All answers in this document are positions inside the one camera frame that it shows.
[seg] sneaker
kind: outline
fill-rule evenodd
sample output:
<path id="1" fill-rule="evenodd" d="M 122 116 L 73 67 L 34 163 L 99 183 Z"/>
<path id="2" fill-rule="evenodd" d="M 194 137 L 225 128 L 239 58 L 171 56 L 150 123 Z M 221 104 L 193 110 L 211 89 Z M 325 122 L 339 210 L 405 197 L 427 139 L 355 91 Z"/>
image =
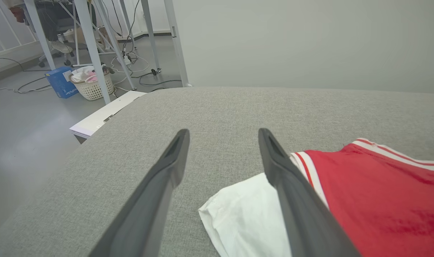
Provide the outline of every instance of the sneaker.
<path id="1" fill-rule="evenodd" d="M 64 54 L 69 54 L 73 51 L 73 48 L 70 46 L 65 45 L 64 43 L 60 41 L 53 41 L 52 42 L 52 48 L 56 49 L 58 52 L 62 52 Z"/>

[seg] white stripe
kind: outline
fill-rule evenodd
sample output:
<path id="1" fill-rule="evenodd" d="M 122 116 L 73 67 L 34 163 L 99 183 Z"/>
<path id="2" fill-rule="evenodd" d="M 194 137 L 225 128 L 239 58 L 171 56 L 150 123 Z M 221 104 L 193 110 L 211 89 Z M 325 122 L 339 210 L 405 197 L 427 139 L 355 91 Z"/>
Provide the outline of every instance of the white stripe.
<path id="1" fill-rule="evenodd" d="M 310 179 L 312 180 L 312 184 L 314 184 L 315 192 L 318 194 L 318 197 L 320 197 L 325 206 L 329 209 L 328 202 L 325 197 L 325 192 L 323 192 L 323 188 L 321 188 L 320 179 L 318 178 L 317 170 L 315 169 L 315 165 L 312 159 L 305 152 L 298 152 L 298 154 L 303 158 L 305 165 L 307 166 Z"/>
<path id="2" fill-rule="evenodd" d="M 296 167 L 298 167 L 298 169 L 301 171 L 301 173 L 303 174 L 303 176 L 305 177 L 307 182 L 309 182 L 309 179 L 307 179 L 307 174 L 305 172 L 305 168 L 304 168 L 301 160 L 298 158 L 298 156 L 296 156 L 296 154 L 294 154 L 294 153 L 290 153 L 290 160 L 293 164 L 295 164 Z"/>
<path id="3" fill-rule="evenodd" d="M 367 143 L 363 143 L 361 141 L 354 141 L 352 144 L 361 146 L 362 148 L 365 148 L 365 149 L 368 149 L 370 151 L 373 151 L 374 153 L 379 153 L 379 154 L 381 154 L 383 156 L 386 156 L 386 157 L 388 157 L 390 159 L 394 159 L 396 161 L 401 161 L 402 163 L 406 163 L 406 164 L 409 164 L 409 165 L 412 165 L 412 166 L 416 166 L 416 167 L 419 167 L 419 168 L 423 168 L 423 169 L 434 171 L 434 166 L 422 165 L 422 164 L 418 164 L 418 163 L 413 162 L 413 161 L 406 160 L 404 158 L 401 158 L 401 157 L 396 156 L 396 155 L 394 155 L 392 153 L 389 153 L 389 152 L 387 152 L 387 151 L 385 151 L 383 149 L 378 148 L 376 143 L 373 143 L 372 145 L 368 145 Z"/>
<path id="4" fill-rule="evenodd" d="M 370 142 L 370 143 L 373 144 L 373 145 L 378 145 L 378 146 L 381 146 L 381 147 L 383 147 L 383 148 L 387 148 L 388 150 L 390 150 L 390 151 L 392 151 L 392 152 L 394 152 L 394 153 L 397 153 L 397 154 L 399 154 L 400 156 L 404 156 L 404 157 L 406 157 L 406 158 L 409 158 L 409 159 L 414 160 L 414 161 L 417 161 L 417 162 L 422 162 L 422 163 L 427 163 L 427 164 L 434 164 L 434 161 L 416 160 L 416 159 L 414 159 L 414 158 L 412 158 L 412 157 L 409 157 L 409 156 L 405 155 L 404 153 L 400 153 L 400 152 L 396 151 L 396 150 L 393 149 L 393 148 L 389 148 L 389 147 L 386 146 L 386 145 L 379 145 L 378 143 L 371 142 L 370 140 L 367 140 L 366 138 L 358 138 L 358 139 L 360 139 L 360 140 L 364 140 L 364 141 L 368 141 L 368 142 Z"/>

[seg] pants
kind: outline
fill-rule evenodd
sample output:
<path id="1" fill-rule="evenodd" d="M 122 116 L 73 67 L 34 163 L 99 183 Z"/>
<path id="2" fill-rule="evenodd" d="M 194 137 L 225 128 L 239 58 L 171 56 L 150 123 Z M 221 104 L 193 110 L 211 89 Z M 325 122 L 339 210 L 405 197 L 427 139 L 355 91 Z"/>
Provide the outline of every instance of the pants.
<path id="1" fill-rule="evenodd" d="M 73 13 L 73 5 L 65 5 L 66 9 L 70 13 Z M 50 41 L 58 40 L 58 33 L 64 31 L 58 31 L 58 20 L 65 18 L 72 18 L 59 4 L 52 4 L 50 2 L 38 2 L 36 3 L 36 9 L 38 10 L 39 20 L 41 21 L 42 30 L 45 37 Z M 91 16 L 93 24 L 96 25 L 96 12 L 91 5 Z"/>

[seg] blue box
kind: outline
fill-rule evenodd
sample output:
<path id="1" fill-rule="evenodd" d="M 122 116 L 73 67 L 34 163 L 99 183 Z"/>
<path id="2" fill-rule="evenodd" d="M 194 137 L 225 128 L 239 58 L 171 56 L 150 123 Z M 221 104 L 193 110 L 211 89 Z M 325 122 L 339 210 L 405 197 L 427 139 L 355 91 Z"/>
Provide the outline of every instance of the blue box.
<path id="1" fill-rule="evenodd" d="M 58 97 L 69 98 L 79 92 L 75 85 L 69 81 L 69 75 L 72 74 L 72 71 L 70 67 L 64 66 L 45 74 Z"/>

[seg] gray floor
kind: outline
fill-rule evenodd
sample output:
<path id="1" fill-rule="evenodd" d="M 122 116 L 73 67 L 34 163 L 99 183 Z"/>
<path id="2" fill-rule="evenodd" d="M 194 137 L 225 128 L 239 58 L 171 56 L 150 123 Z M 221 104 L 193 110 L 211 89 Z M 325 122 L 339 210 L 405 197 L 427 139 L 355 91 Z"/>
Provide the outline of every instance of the gray floor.
<path id="1" fill-rule="evenodd" d="M 179 80 L 171 36 L 156 36 L 155 40 L 162 72 L 155 78 L 152 75 L 146 76 L 142 78 L 142 82 L 154 84 L 165 80 Z M 155 67 L 149 38 L 137 40 L 136 45 L 139 55 L 150 63 L 150 67 L 133 76 L 143 75 Z M 109 64 L 112 58 L 113 56 L 106 55 L 101 57 L 101 61 Z M 81 50 L 81 62 L 91 63 L 85 50 Z M 63 66 L 63 60 L 56 58 L 55 64 Z M 142 70 L 145 66 L 143 60 L 138 60 L 131 69 Z M 0 80 L 0 88 L 18 88 L 43 76 L 43 72 L 17 73 Z M 124 78 L 124 74 L 116 73 L 111 75 L 111 78 L 113 82 L 117 82 Z M 139 85 L 139 79 L 133 81 L 137 84 L 138 91 L 142 92 L 150 92 L 156 88 L 181 87 L 179 81 L 154 87 Z M 47 84 L 47 80 L 43 79 L 22 90 Z M 130 89 L 127 80 L 117 86 Z M 117 91 L 118 96 L 123 93 L 124 91 Z M 0 91 L 0 226 L 27 197 L 40 189 L 47 178 L 59 171 L 64 160 L 78 148 L 79 143 L 71 135 L 69 128 L 103 106 L 103 99 L 88 101 L 80 94 L 61 99 L 52 89 L 28 94 Z"/>

